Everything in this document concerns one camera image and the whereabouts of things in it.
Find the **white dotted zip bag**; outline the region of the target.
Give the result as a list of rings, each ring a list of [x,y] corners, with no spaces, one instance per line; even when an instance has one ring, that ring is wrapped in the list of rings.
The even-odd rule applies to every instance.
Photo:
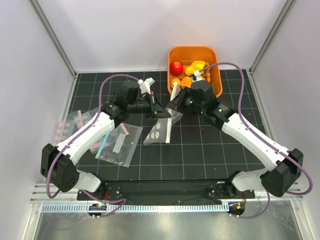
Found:
[[[169,107],[165,110],[170,114],[170,117],[157,120],[143,141],[145,146],[155,143],[169,144],[171,142],[172,126],[183,117],[183,114]]]

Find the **yellow mango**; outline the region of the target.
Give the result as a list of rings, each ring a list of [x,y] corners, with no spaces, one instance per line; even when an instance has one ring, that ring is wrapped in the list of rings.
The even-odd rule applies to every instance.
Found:
[[[181,81],[180,81],[180,86],[183,87],[187,87],[190,88],[192,85],[192,79],[189,76],[184,77]]]

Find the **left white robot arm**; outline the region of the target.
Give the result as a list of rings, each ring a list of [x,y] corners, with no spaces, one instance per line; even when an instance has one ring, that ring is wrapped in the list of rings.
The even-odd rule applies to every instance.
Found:
[[[155,82],[151,77],[145,80],[128,78],[110,101],[103,103],[102,97],[98,98],[97,113],[75,134],[56,146],[49,143],[43,147],[40,173],[46,179],[47,192],[53,184],[58,192],[77,189],[88,192],[94,200],[101,200],[106,195],[103,181],[93,173],[76,168],[84,153],[98,139],[126,121],[130,114],[145,114],[150,119],[171,116],[151,89]]]

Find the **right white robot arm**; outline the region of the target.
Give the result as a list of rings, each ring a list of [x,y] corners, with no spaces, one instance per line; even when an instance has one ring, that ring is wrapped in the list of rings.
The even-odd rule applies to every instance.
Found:
[[[183,115],[200,115],[206,123],[240,142],[263,164],[263,169],[236,171],[226,180],[225,192],[230,198],[262,189],[280,198],[301,176],[298,165],[303,163],[303,153],[297,148],[288,150],[270,139],[233,105],[219,101],[205,80],[197,80],[190,87],[174,84],[167,107]]]

